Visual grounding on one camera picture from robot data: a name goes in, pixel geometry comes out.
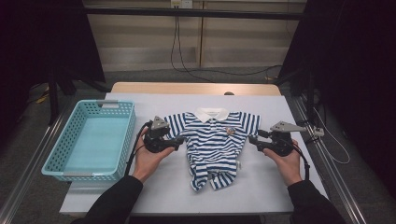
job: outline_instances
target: shirt logo patch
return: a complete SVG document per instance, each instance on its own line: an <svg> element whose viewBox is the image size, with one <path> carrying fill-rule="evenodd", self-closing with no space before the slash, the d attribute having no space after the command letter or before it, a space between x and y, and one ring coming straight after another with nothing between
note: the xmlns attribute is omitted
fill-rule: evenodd
<svg viewBox="0 0 396 224"><path fill-rule="evenodd" d="M225 131L227 132L228 135L231 135L235 133L235 128L227 127L225 128Z"/></svg>

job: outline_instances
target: black sleeve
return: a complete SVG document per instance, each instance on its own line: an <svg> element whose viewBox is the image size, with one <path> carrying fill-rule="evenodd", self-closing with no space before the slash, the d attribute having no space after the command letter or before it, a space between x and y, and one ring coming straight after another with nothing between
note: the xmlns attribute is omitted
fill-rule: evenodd
<svg viewBox="0 0 396 224"><path fill-rule="evenodd" d="M315 188L311 181L303 180L288 187L294 212L290 223L346 223L332 203Z"/></svg>
<svg viewBox="0 0 396 224"><path fill-rule="evenodd" d="M142 191L143 184L133 176L125 176L105 191L84 218L72 224L123 224Z"/></svg>

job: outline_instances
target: white collar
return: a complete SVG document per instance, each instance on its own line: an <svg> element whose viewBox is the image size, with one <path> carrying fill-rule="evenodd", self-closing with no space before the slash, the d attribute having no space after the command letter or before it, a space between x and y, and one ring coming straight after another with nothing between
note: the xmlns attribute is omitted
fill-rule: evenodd
<svg viewBox="0 0 396 224"><path fill-rule="evenodd" d="M198 118L202 123L207 122L210 119L225 120L228 118L230 112L224 108L197 108L195 110L195 117Z"/></svg>

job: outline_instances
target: human hand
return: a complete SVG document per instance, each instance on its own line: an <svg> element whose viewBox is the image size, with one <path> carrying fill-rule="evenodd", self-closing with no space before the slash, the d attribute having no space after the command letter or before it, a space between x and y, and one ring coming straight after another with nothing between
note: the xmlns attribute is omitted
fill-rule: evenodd
<svg viewBox="0 0 396 224"><path fill-rule="evenodd" d="M168 147L164 151L152 153L148 151L143 142L143 136L148 129L143 130L136 144L136 159L132 176L144 183L157 169L161 160L171 154L175 148Z"/></svg>
<svg viewBox="0 0 396 224"><path fill-rule="evenodd" d="M298 146L298 143L294 139L293 144ZM280 157L268 148L265 148L262 152L276 163L277 169L282 175L286 186L302 181L300 176L300 154L296 150L293 150L286 157Z"/></svg>

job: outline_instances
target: metal frame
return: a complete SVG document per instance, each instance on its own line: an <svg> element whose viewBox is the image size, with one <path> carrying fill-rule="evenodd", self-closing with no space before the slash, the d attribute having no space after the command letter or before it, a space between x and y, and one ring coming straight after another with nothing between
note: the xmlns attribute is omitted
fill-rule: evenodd
<svg viewBox="0 0 396 224"><path fill-rule="evenodd" d="M239 18L261 20L299 21L307 18L304 13L232 11L186 8L156 7L37 7L38 11L54 13L78 13L99 15L136 15L136 16L171 16L171 17L205 17L205 18Z"/></svg>
<svg viewBox="0 0 396 224"><path fill-rule="evenodd" d="M5 203L0 209L0 224L11 223L12 218L14 218L21 202L29 189L35 174L39 171L39 165L46 158L43 155L50 150L50 144L54 141L56 133L60 131L63 123L65 123L67 108L72 108L73 98L70 97L65 103L64 110L61 115L55 120L55 122L49 126L41 139L38 147L35 150L35 154L29 163L26 165L20 179L18 180L15 188L8 195Z"/></svg>
<svg viewBox="0 0 396 224"><path fill-rule="evenodd" d="M300 112L300 116L303 119L308 120L308 116L306 115L307 109L304 105L303 98L300 97L294 99L294 103L297 106L298 111ZM308 125L306 126L306 128L308 132L311 134L311 136L313 136L314 135L313 127L311 125ZM319 156L323 160L326 170L329 173L330 178L332 179L332 182L334 183L334 186L338 194L340 195L341 201L343 202L344 207L346 208L346 211L350 216L350 219L354 224L366 224L367 222L363 216L361 209L359 208L357 201L355 200L349 188L347 187L344 178L341 176L340 172L338 171L338 168L334 163L334 160L330 157L329 153L327 152L327 148L324 145L323 141L319 139L317 142L315 142L315 147L318 151Z"/></svg>

